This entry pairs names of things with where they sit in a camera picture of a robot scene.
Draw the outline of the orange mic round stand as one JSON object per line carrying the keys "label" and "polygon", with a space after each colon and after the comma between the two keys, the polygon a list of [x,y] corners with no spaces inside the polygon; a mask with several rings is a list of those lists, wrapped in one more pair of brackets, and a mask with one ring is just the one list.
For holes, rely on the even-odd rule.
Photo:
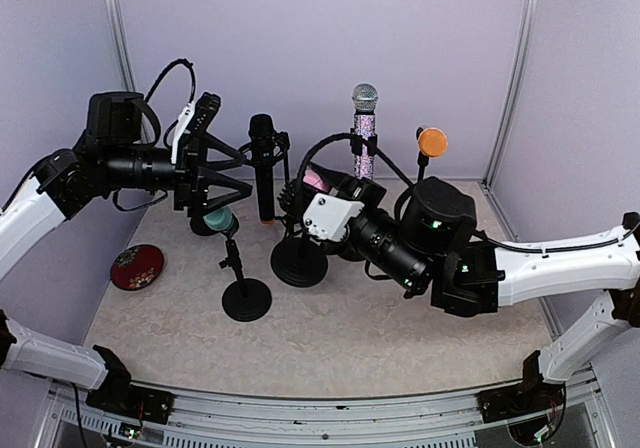
{"label": "orange mic round stand", "polygon": [[429,163],[430,163],[430,157],[420,152],[417,158],[417,165],[418,165],[418,172],[416,176],[417,182],[420,182],[424,179],[425,172],[427,167],[429,166]]}

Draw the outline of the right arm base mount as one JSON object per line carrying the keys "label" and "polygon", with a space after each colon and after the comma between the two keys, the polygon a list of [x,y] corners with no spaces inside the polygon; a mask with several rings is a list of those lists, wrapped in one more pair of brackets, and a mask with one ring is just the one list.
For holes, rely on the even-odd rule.
{"label": "right arm base mount", "polygon": [[476,395],[484,423],[546,412],[565,401],[564,385],[543,384],[529,391],[517,385],[483,390]]}

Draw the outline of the teal microphone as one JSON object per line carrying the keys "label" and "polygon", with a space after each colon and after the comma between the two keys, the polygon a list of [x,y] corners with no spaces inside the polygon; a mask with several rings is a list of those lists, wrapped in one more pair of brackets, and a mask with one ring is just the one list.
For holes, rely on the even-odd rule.
{"label": "teal microphone", "polygon": [[208,213],[203,217],[205,226],[216,234],[232,238],[239,229],[239,222],[228,206]]}

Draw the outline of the teal mic round stand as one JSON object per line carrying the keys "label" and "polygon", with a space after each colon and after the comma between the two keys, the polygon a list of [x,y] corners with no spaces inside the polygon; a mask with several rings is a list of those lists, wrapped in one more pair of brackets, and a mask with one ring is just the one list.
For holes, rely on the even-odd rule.
{"label": "teal mic round stand", "polygon": [[230,268],[235,281],[223,292],[222,308],[231,319],[248,323],[262,318],[272,305],[272,294],[262,281],[246,278],[240,252],[233,238],[225,240],[226,257],[219,263],[221,268]]}

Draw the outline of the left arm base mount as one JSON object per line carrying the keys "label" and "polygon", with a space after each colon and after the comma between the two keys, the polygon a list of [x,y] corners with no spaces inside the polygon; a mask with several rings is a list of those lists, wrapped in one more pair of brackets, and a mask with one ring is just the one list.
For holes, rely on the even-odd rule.
{"label": "left arm base mount", "polygon": [[173,408],[174,395],[164,390],[131,385],[122,394],[90,391],[86,404],[107,413],[166,425]]}

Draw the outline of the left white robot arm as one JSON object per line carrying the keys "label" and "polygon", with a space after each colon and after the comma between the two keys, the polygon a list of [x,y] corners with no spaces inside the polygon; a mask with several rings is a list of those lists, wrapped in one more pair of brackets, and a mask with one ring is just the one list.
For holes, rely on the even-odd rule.
{"label": "left white robot arm", "polygon": [[[104,92],[90,98],[87,126],[71,149],[42,158],[23,177],[1,209],[1,273],[93,199],[122,189],[162,192],[186,211],[192,230],[212,234],[206,216],[249,197],[249,184],[227,176],[243,153],[208,133],[221,99],[205,92],[178,117],[168,148],[141,140],[148,121],[155,139],[159,120],[144,95]],[[121,413],[133,411],[140,392],[119,358],[100,346],[87,349],[27,329],[1,317],[1,367],[67,382],[102,398]]]}

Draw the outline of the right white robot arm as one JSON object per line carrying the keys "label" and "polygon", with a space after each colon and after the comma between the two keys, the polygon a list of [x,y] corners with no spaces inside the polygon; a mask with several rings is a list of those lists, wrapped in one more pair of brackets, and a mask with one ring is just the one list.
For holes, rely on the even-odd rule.
{"label": "right white robot arm", "polygon": [[284,212],[310,237],[350,250],[404,288],[429,293],[459,316],[494,313],[531,299],[594,290],[597,298],[559,339],[534,352],[511,401],[535,410],[607,343],[639,324],[639,216],[582,238],[501,243],[477,228],[474,200],[436,177],[410,184],[393,213],[385,189],[366,178],[314,166],[285,184]]}

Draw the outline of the pink mic round stand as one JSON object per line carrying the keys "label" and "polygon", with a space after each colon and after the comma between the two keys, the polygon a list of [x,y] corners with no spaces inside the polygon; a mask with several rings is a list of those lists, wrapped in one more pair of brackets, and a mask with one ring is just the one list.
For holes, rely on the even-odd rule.
{"label": "pink mic round stand", "polygon": [[319,284],[328,272],[328,258],[322,247],[297,223],[286,218],[285,234],[270,256],[273,273],[283,283],[310,288]]}

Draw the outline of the pink microphone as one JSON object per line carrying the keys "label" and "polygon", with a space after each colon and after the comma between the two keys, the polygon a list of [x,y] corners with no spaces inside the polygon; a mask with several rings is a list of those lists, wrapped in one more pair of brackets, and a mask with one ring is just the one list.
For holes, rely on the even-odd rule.
{"label": "pink microphone", "polygon": [[316,173],[312,169],[306,170],[303,178],[303,182],[320,192],[327,193],[331,190],[331,186],[318,173]]}

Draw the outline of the purple mic round stand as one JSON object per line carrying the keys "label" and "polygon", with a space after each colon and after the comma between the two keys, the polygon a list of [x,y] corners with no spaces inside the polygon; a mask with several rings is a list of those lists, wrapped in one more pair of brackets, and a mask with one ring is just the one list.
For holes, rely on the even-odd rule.
{"label": "purple mic round stand", "polygon": [[191,231],[198,236],[208,237],[216,234],[216,231],[211,229],[202,217],[191,217],[189,225]]}

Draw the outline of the orange microphone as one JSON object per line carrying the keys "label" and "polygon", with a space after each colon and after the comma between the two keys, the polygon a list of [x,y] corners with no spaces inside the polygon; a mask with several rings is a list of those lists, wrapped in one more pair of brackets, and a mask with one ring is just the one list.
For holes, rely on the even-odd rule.
{"label": "orange microphone", "polygon": [[447,151],[447,136],[438,128],[419,127],[416,138],[420,153],[426,157],[437,158]]}

